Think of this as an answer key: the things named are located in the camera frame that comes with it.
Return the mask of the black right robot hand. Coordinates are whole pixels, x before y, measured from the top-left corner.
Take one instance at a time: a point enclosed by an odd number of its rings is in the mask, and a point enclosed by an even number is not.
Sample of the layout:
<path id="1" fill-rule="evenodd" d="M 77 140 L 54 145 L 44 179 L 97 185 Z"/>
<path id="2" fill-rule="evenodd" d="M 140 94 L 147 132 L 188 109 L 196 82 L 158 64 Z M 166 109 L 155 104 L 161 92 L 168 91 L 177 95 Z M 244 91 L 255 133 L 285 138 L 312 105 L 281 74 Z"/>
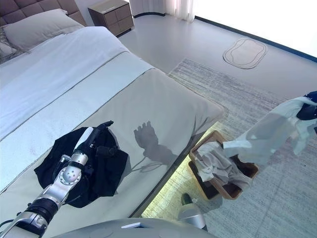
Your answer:
<path id="1" fill-rule="evenodd" d="M 317 102 L 317 92 L 313 91 L 310 92 L 304 97 L 310 99 L 312 102 L 316 103 Z M 304 103 L 301 110 L 297 113 L 296 117 L 300 120 L 313 120 L 317 118 L 317 106 Z"/>

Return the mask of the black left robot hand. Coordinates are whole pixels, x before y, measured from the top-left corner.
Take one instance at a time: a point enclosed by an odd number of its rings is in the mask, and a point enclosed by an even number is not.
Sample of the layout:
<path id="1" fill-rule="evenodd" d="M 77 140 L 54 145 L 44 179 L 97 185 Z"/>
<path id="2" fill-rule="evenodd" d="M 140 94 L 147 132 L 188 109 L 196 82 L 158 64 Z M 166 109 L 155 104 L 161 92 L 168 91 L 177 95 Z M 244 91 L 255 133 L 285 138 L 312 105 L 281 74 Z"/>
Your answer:
<path id="1" fill-rule="evenodd" d="M 106 121 L 97 127 L 88 127 L 78 140 L 73 154 L 85 154 L 89 159 L 96 156 L 110 158 L 118 152 L 118 146 L 108 127 L 114 121 Z"/>

